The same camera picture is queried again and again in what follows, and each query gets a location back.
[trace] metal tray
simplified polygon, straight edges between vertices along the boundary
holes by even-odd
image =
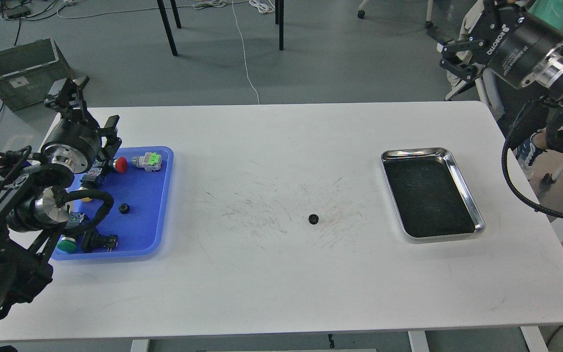
[[[401,225],[411,238],[478,234],[485,228],[449,150],[389,150],[382,163]]]

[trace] plastic crate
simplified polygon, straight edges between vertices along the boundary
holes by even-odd
[[[10,110],[44,101],[51,85],[67,77],[71,68],[52,39],[0,50],[0,99]]]

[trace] green button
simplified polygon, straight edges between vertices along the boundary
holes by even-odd
[[[160,155],[156,153],[152,153],[149,156],[149,165],[156,165],[160,161]]]
[[[67,239],[63,239],[60,242],[58,242],[58,245],[56,247],[59,250],[62,250],[63,252],[67,252],[67,253],[74,253],[78,250],[78,245],[76,245],[75,242],[69,241]]]

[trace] sneaker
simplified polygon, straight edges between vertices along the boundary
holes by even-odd
[[[536,161],[536,158],[544,152],[544,149],[534,145],[534,136],[539,133],[540,132],[535,132],[529,139],[525,140],[523,144],[519,145],[516,153],[516,160],[518,160],[518,164],[520,165],[520,168],[525,174],[527,180],[531,180],[531,178],[533,178],[534,162]]]

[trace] blue tray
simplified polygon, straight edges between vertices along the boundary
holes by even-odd
[[[145,172],[131,164],[134,156],[146,152],[162,155],[162,169],[158,172]],[[121,148],[115,158],[123,156],[128,161],[128,170],[124,174],[111,172],[106,177],[100,190],[109,192],[114,197],[114,206],[110,214],[97,226],[100,234],[115,234],[119,237],[118,246],[111,252],[105,248],[94,249],[92,253],[80,250],[81,239],[78,240],[78,251],[66,253],[55,249],[51,258],[58,261],[73,259],[123,258],[143,256],[153,252],[162,239],[162,228],[166,209],[166,198],[173,167],[173,151],[168,147],[136,147]],[[75,176],[69,190],[80,187],[83,174]],[[130,212],[121,214],[119,205],[127,203]],[[84,212],[91,219],[100,207],[100,200],[91,202],[75,201],[75,211]]]

